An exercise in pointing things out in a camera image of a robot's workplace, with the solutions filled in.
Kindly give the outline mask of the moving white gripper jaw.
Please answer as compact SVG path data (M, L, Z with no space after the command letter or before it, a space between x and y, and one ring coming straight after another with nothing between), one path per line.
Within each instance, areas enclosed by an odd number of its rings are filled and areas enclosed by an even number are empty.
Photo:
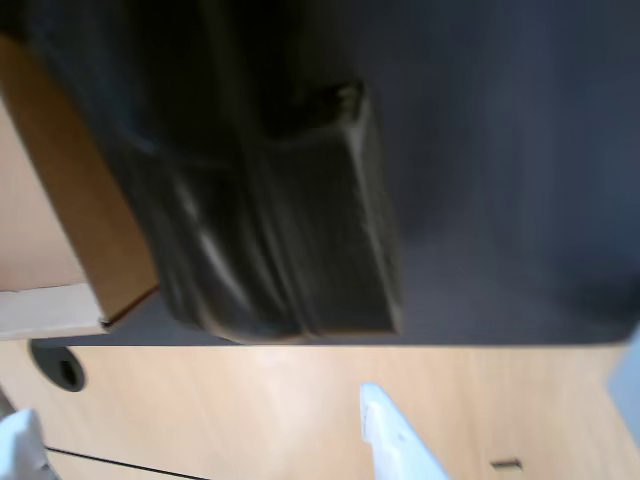
M1 478L56 480L33 409L16 411L1 420Z

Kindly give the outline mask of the fixed white gripper jaw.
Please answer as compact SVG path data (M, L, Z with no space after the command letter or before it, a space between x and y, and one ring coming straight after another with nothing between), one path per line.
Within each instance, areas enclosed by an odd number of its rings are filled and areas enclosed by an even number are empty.
M362 438L372 450L376 479L448 479L436 457L378 385L360 387Z

